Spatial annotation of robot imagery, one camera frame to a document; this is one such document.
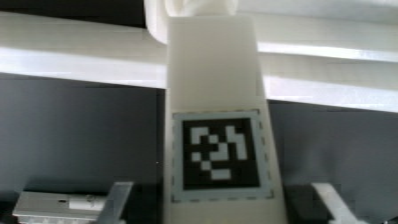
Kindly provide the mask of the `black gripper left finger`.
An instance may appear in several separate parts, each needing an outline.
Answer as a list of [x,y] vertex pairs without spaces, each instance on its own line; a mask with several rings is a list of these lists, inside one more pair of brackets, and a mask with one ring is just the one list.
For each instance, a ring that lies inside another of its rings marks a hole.
[[115,182],[106,195],[104,206],[95,224],[126,224],[124,208],[133,189],[133,182]]

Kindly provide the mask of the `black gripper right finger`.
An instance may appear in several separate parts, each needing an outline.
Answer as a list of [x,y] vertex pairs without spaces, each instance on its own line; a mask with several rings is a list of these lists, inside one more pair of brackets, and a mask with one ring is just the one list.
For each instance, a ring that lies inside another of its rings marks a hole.
[[367,224],[355,217],[333,186],[328,183],[312,183],[312,188],[332,215],[328,224]]

